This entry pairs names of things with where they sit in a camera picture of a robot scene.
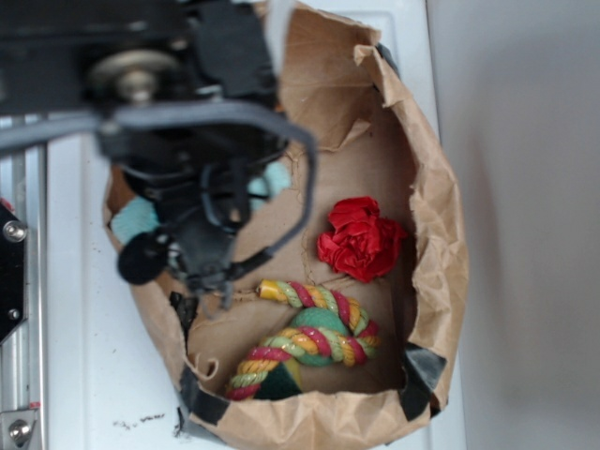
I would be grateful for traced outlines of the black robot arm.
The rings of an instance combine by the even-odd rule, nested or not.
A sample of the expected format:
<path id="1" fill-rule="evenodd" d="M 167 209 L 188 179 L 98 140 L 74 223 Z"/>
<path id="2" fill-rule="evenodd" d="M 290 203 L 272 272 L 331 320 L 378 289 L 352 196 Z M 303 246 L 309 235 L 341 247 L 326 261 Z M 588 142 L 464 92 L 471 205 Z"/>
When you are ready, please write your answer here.
<path id="1" fill-rule="evenodd" d="M 269 260 L 242 262 L 250 183 L 283 152 L 287 122 L 260 19 L 234 1 L 5 1 L 1 113 L 37 114 L 5 152 L 94 134 L 155 222 L 133 234 L 121 276 L 163 271 L 194 293 L 225 291 Z"/>

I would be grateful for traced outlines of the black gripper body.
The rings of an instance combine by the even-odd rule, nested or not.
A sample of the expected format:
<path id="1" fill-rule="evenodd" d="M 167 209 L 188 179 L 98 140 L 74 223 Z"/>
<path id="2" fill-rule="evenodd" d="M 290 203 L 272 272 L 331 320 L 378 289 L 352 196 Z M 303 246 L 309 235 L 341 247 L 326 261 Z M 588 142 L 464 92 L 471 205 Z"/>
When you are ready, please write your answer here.
<path id="1" fill-rule="evenodd" d="M 117 272 L 142 286 L 167 273 L 191 293 L 229 293 L 233 282 L 271 257 L 234 258 L 237 235 L 253 216 L 248 183 L 276 162 L 286 140 L 248 126 L 136 131 L 112 165 L 107 208 L 113 215 L 141 196 L 159 225 L 119 244 Z"/>

